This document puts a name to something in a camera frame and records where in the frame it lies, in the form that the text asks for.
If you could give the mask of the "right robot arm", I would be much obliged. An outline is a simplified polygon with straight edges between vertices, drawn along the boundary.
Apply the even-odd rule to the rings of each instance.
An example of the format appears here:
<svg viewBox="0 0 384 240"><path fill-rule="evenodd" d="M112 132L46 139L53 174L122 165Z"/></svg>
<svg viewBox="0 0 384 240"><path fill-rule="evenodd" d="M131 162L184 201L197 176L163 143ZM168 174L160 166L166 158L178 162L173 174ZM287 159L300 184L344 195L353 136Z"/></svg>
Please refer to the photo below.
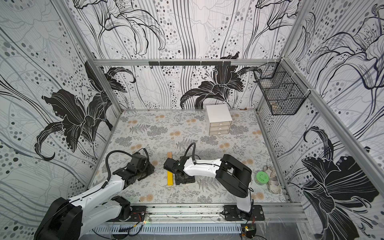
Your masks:
<svg viewBox="0 0 384 240"><path fill-rule="evenodd" d="M216 179L230 194L236 197L239 212L249 215L252 209L252 170L231 155L216 160L200 160L181 157L179 161L167 158L164 169L175 175L176 185L195 182L195 177Z"/></svg>

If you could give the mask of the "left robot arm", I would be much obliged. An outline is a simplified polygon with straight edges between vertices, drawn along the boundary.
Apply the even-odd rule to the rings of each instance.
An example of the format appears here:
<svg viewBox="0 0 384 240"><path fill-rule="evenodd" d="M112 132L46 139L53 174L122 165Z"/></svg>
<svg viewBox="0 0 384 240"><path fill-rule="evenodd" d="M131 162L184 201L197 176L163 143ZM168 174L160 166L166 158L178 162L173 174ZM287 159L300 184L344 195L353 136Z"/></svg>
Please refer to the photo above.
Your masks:
<svg viewBox="0 0 384 240"><path fill-rule="evenodd" d="M35 240L78 240L109 221L144 221L146 207L133 207L119 193L154 172L147 151L125 153L131 160L114 172L107 169L107 180L82 194L53 201L37 228Z"/></svg>

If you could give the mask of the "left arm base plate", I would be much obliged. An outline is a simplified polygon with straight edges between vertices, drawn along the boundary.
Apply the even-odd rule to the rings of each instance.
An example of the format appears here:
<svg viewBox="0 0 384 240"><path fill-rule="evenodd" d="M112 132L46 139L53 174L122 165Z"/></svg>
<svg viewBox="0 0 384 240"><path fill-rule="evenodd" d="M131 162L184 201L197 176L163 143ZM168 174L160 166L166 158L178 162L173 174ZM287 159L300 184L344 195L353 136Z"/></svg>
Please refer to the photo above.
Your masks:
<svg viewBox="0 0 384 240"><path fill-rule="evenodd" d="M147 215L147 206L131 206L130 212L126 216L118 216L117 218L111 220L111 222L131 222L131 223L140 223L144 222Z"/></svg>

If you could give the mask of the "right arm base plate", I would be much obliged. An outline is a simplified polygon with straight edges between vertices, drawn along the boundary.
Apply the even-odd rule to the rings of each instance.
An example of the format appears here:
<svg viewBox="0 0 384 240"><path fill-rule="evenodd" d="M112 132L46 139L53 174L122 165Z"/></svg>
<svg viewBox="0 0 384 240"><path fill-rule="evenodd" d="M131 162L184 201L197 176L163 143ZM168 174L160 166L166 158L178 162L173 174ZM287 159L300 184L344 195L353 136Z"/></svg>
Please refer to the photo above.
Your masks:
<svg viewBox="0 0 384 240"><path fill-rule="evenodd" d="M264 210L261 205L252 205L250 212L241 211L236 205L224 205L224 210L221 214L228 222L265 220Z"/></svg>

